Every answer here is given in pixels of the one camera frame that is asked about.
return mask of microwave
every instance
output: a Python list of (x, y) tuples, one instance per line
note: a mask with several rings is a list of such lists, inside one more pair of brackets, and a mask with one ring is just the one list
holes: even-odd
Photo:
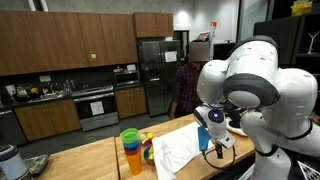
[(116, 86), (130, 85), (140, 82), (139, 71), (123, 71), (114, 74)]

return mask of yellow cup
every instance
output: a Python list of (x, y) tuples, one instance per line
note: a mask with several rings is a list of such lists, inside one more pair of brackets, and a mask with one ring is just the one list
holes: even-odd
[(142, 162), (141, 162), (141, 149), (139, 150), (138, 153), (130, 156), (126, 155), (129, 167), (130, 167), (130, 172), (132, 175), (137, 175), (142, 171)]

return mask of wooden table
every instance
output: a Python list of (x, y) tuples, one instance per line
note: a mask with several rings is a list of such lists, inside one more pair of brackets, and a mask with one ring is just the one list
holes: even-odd
[[(179, 119), (171, 120), (162, 124), (158, 124), (146, 129), (142, 129), (139, 132), (152, 132), (154, 136), (161, 136), (168, 132), (174, 131), (178, 128), (186, 126), (192, 122), (195, 122), (194, 116), (188, 115)], [(252, 141), (247, 137), (242, 137), (237, 134), (231, 133), (236, 139), (235, 149), (236, 149), (236, 160), (235, 163), (240, 162), (246, 157), (254, 154), (254, 146)], [(131, 175), (127, 159), (124, 154), (123, 145), (120, 137), (116, 138), (116, 148), (118, 155), (118, 165), (120, 179), (157, 179), (157, 171), (155, 167), (149, 166), (146, 164), (145, 160), (142, 157), (142, 166), (143, 170), (138, 175)], [(232, 162), (233, 151), (232, 149), (226, 150), (223, 148), (223, 159), (217, 160), (216, 153), (211, 153), (207, 156), (209, 162), (215, 166), (227, 166)], [(217, 175), (221, 171), (210, 167), (202, 155), (198, 155), (193, 160), (191, 160), (185, 167), (178, 171), (175, 175), (177, 179), (208, 179), (212, 176)]]
[(119, 179), (114, 137), (52, 154), (39, 179)]

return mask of green cup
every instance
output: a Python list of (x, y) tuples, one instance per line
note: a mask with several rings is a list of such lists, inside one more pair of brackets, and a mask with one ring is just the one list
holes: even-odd
[(126, 129), (122, 131), (122, 133), (120, 134), (120, 138), (123, 143), (126, 143), (126, 144), (133, 143), (137, 141), (137, 139), (139, 138), (138, 129), (136, 128)]

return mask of cable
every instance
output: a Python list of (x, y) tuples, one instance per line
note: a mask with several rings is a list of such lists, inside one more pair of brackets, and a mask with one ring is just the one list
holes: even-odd
[(234, 163), (234, 161), (235, 161), (235, 159), (236, 159), (236, 150), (235, 150), (234, 146), (232, 146), (232, 150), (233, 150), (233, 159), (232, 159), (232, 162), (231, 162), (231, 164), (230, 164), (229, 166), (224, 167), (224, 168), (223, 168), (223, 167), (214, 166), (214, 165), (212, 165), (212, 164), (207, 160), (207, 155), (208, 155), (209, 153), (215, 151), (215, 150), (216, 150), (216, 149), (213, 149), (213, 150), (211, 150), (211, 151), (209, 151), (209, 152), (207, 152), (207, 153), (205, 153), (205, 151), (202, 151), (202, 156), (203, 156), (204, 160), (205, 160), (211, 167), (213, 167), (213, 168), (215, 168), (215, 169), (218, 169), (218, 170), (226, 170), (226, 169), (230, 168), (230, 167), (233, 165), (233, 163)]

